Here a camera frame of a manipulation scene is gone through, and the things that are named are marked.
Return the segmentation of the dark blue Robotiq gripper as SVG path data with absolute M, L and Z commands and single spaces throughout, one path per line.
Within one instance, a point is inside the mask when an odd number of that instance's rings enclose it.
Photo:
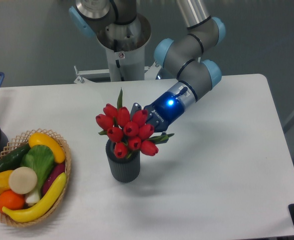
M 143 109 L 147 110 L 146 122 L 154 127 L 155 132 L 162 132 L 155 144 L 163 144 L 171 137 L 171 134 L 165 132 L 168 126 L 179 118 L 196 100 L 197 95 L 191 86 L 179 81 L 144 108 L 139 103 L 134 102 L 130 117 L 132 118 L 136 113 L 140 114 Z

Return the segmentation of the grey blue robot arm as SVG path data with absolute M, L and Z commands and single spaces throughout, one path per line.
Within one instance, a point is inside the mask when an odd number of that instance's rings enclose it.
M 223 22 L 211 17 L 201 0 L 180 0 L 178 7 L 187 27 L 180 41 L 162 40 L 154 51 L 156 63 L 177 82 L 146 106 L 147 123 L 153 125 L 152 142 L 169 139 L 168 126 L 211 91 L 221 80 L 219 67 L 210 60 L 198 62 L 203 53 L 226 35 Z M 69 9 L 77 28 L 96 37 L 105 48 L 111 81 L 145 78 L 145 46 L 151 37 L 148 20 L 137 12 L 134 0 L 78 0 Z

